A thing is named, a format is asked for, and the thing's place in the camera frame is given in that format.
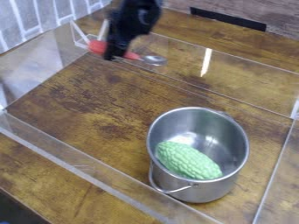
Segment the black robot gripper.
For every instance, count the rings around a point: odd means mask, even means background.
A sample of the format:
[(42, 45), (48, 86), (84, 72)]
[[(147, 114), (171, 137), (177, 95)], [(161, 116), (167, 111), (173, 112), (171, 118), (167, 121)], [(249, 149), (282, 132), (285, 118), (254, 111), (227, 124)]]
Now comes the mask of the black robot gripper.
[(104, 60), (123, 57), (130, 42), (147, 35), (162, 16), (163, 0), (122, 0), (120, 5), (108, 13), (107, 49)]

